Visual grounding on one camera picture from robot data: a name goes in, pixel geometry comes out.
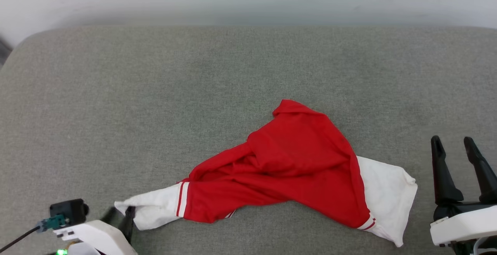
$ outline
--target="white wall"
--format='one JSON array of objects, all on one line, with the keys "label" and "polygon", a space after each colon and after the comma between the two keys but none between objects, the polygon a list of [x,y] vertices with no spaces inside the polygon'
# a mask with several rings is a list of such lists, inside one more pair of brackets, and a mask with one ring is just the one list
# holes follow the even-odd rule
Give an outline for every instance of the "white wall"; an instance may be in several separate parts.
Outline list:
[{"label": "white wall", "polygon": [[88,24],[408,24],[497,28],[497,0],[0,0],[11,46]]}]

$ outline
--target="cable connector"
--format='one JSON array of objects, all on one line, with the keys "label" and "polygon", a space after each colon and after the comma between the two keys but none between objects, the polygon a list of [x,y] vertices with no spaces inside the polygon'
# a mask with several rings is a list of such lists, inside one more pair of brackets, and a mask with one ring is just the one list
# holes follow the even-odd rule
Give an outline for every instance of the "cable connector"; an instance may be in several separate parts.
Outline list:
[{"label": "cable connector", "polygon": [[66,225],[66,218],[63,215],[56,215],[39,221],[36,226],[40,228],[36,232],[46,232],[48,229],[56,229]]}]

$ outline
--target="black cable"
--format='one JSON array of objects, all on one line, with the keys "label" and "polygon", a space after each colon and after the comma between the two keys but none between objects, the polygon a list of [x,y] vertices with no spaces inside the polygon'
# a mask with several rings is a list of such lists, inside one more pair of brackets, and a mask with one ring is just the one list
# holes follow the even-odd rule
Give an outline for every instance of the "black cable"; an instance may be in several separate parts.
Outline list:
[{"label": "black cable", "polygon": [[39,226],[36,226],[34,228],[32,228],[31,230],[27,231],[25,234],[23,234],[22,236],[18,237],[17,239],[14,239],[14,241],[12,241],[11,243],[7,244],[6,246],[4,246],[2,249],[0,249],[0,253],[4,252],[5,250],[7,250],[9,247],[13,246],[14,244],[18,243],[21,239],[27,237],[29,234],[31,234],[32,232],[36,232],[36,230],[38,230],[40,227]]}]

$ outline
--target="red and white clothing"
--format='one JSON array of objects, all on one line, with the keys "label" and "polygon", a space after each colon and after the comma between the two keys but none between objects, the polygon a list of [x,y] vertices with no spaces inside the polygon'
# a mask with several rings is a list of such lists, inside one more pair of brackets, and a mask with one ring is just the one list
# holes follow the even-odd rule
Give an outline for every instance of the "red and white clothing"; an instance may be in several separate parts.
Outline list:
[{"label": "red and white clothing", "polygon": [[295,200],[401,246],[415,180],[402,168],[355,156],[325,114],[283,100],[273,115],[245,143],[204,161],[180,183],[116,208],[137,206],[135,224],[147,230],[178,218],[213,223],[245,205]]}]

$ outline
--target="red stripe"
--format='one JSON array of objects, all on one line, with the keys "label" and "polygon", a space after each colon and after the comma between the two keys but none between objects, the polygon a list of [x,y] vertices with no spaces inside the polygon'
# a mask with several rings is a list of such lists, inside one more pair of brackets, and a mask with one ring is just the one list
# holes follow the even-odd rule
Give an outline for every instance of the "red stripe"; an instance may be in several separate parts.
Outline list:
[{"label": "red stripe", "polygon": [[365,230],[367,230],[367,229],[369,229],[369,228],[373,227],[373,226],[374,226],[374,224],[375,224],[375,222],[373,221],[373,223],[372,223],[371,225],[369,225],[369,227],[367,227],[366,229],[362,229],[362,230],[363,230],[363,231],[365,231]]},{"label": "red stripe", "polygon": [[179,206],[181,205],[181,193],[183,193],[183,184],[184,182],[181,183],[181,187],[179,188],[179,200],[178,200],[178,209],[176,209],[176,216],[179,216]]}]

